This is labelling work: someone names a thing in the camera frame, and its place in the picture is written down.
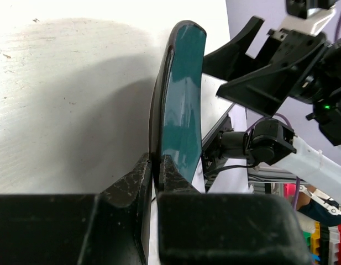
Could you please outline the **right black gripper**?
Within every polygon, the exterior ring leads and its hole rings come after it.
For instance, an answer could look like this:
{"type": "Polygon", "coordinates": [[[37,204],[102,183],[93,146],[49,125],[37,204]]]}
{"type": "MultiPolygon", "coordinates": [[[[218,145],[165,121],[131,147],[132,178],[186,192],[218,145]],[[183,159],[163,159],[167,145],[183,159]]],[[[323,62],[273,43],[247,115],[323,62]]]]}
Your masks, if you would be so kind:
{"type": "Polygon", "coordinates": [[[251,17],[233,39],[204,57],[202,72],[228,81],[217,96],[266,117],[288,97],[310,104],[306,119],[315,120],[334,146],[341,145],[341,39],[330,44],[323,33],[269,30],[258,54],[263,68],[246,74],[254,62],[246,52],[263,22],[251,17]]]}

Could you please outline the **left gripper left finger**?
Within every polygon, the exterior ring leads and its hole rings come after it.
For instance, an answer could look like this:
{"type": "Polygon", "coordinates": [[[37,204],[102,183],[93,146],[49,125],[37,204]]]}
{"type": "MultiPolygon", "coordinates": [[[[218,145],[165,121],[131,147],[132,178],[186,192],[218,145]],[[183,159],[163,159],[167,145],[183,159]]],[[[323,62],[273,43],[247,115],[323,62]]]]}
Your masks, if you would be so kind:
{"type": "Polygon", "coordinates": [[[96,196],[77,264],[147,264],[152,163],[133,169],[96,196]]]}

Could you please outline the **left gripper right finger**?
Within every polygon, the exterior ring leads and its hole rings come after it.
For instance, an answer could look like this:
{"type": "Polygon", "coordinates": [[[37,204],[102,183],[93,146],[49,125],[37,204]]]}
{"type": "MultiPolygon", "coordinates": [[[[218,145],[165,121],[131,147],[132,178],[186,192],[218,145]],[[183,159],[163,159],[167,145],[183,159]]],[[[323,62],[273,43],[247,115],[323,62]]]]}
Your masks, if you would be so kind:
{"type": "Polygon", "coordinates": [[[177,170],[171,156],[163,156],[157,194],[161,264],[203,264],[202,198],[177,170]]]}

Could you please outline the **teal square plate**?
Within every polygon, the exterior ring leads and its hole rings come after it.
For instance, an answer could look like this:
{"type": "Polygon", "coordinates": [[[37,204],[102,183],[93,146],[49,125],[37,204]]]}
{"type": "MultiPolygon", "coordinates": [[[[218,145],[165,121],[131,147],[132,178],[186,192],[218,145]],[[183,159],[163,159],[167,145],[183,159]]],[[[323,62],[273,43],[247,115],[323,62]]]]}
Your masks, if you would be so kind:
{"type": "Polygon", "coordinates": [[[206,31],[191,20],[172,29],[153,90],[149,152],[156,163],[169,155],[175,168],[193,182],[201,161],[201,78],[206,31]]]}

